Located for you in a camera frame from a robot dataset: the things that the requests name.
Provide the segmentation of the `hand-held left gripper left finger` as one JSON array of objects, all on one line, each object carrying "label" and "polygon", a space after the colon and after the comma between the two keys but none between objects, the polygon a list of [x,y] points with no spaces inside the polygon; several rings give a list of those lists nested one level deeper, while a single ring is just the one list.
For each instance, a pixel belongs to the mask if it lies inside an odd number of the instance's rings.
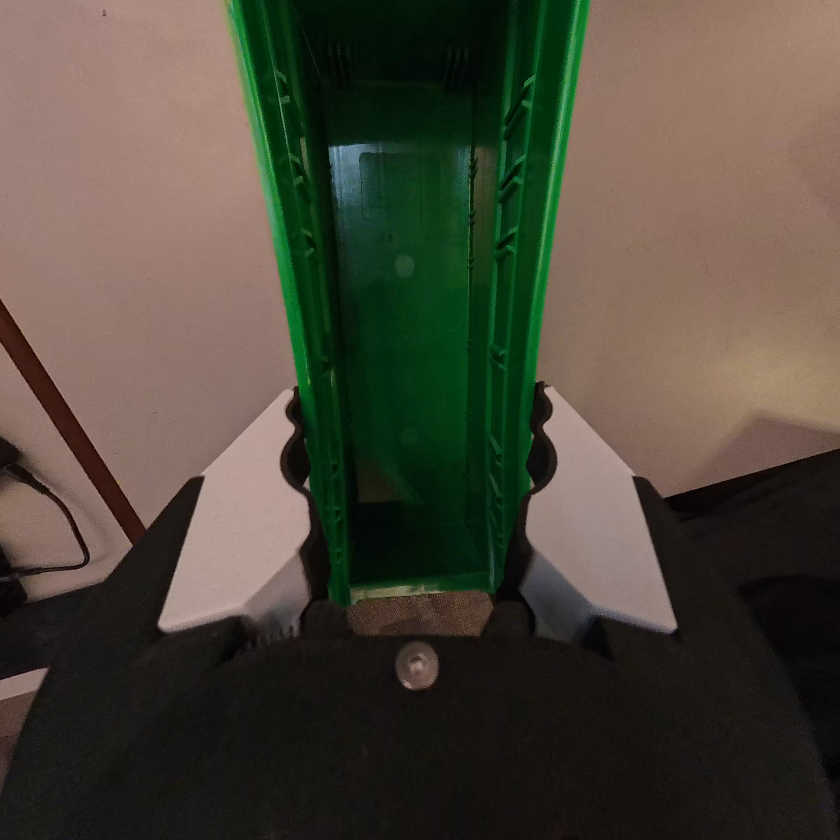
[{"label": "hand-held left gripper left finger", "polygon": [[304,438],[298,388],[286,390],[204,470],[163,633],[235,618],[257,636],[299,635],[328,579]]}]

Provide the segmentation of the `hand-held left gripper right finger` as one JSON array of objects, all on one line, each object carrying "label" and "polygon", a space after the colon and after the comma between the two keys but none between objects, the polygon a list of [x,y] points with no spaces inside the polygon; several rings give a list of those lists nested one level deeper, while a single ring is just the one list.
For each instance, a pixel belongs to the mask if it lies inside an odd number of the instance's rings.
[{"label": "hand-held left gripper right finger", "polygon": [[596,620],[677,630],[636,475],[550,385],[537,384],[532,449],[502,590],[535,634],[572,644]]}]

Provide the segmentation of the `brown strip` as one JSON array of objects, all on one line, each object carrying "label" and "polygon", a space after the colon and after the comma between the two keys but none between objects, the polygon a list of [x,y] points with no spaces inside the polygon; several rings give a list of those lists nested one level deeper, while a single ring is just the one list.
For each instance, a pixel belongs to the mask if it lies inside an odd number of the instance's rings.
[{"label": "brown strip", "polygon": [[145,532],[140,516],[4,303],[1,344],[122,532],[137,543]]}]

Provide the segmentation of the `black power adapter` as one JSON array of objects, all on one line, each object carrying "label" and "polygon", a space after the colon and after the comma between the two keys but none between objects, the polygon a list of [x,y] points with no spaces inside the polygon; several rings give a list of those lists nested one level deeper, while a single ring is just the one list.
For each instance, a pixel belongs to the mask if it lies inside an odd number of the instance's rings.
[{"label": "black power adapter", "polygon": [[[14,466],[19,459],[16,447],[1,437],[1,478],[8,478],[7,467]],[[19,580],[14,577],[4,546],[1,545],[1,619],[10,616],[25,604],[27,595]]]}]

